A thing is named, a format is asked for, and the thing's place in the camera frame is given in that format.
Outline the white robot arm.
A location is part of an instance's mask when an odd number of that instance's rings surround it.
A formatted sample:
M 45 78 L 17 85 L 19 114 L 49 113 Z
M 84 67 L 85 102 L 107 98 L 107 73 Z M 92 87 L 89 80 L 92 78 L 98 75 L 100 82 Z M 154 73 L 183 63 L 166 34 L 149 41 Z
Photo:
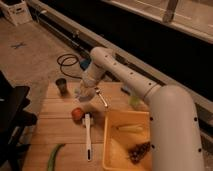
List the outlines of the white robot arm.
M 159 85 L 118 62 L 109 48 L 93 48 L 90 58 L 79 100 L 91 100 L 101 77 L 111 72 L 149 106 L 153 171 L 205 171 L 197 110 L 184 88 Z

